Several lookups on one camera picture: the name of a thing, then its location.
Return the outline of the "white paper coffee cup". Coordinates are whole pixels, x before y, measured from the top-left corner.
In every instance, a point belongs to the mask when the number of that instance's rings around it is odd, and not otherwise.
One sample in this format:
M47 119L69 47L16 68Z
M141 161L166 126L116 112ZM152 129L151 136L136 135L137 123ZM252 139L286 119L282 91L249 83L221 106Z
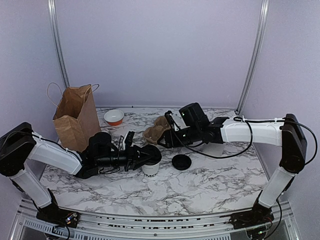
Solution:
M146 179L153 179L158 175L159 167L160 162L145 164L141 167L141 169Z

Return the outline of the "brown paper bag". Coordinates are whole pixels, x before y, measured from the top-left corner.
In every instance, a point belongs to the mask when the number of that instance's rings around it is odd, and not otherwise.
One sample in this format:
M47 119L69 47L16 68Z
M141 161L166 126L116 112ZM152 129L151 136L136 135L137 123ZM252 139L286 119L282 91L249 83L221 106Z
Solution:
M94 91L99 84L88 84L80 87L67 87L60 91L59 103L52 100L49 94L50 86L57 83L49 83L46 94L56 111L53 116L53 124L61 145L73 151L84 151L89 145L90 137L101 131Z

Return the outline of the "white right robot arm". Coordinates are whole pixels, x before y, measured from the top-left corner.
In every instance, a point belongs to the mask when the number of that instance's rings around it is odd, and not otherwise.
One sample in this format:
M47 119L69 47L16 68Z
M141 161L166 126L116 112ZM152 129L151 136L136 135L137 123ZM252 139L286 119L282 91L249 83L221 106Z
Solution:
M176 124L170 110L164 114L170 125L170 129L164 132L163 146L166 148L185 147L191 150L191 145L196 142L247 142L249 145L258 143L282 148L279 166L247 214L252 224L260 223L267 216L267 209L273 206L306 165L307 140L302 125L293 114L267 120L248 120L239 116L209 120L197 102L184 106L179 113L185 128Z

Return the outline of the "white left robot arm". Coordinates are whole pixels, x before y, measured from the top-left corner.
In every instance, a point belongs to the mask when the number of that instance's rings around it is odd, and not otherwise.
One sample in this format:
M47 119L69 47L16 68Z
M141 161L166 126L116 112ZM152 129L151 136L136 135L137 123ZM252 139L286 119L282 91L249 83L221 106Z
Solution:
M58 223L64 216L62 209L55 205L54 197L30 170L26 160L59 168L80 179L97 176L102 168L123 168L127 172L158 164L162 159L160 150L154 145L133 145L134 134L133 131L127 133L124 148L120 149L112 143L109 133L98 132L80 152L43 138L28 122L23 122L0 138L0 173L43 209L51 222Z

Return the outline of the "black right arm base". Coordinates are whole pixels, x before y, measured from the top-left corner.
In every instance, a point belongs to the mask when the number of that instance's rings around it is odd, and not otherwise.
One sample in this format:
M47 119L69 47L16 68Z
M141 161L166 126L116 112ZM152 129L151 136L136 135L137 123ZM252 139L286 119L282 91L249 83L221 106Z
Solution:
M262 206L256 199L251 210L231 214L229 223L237 230L270 223L274 219L271 208Z

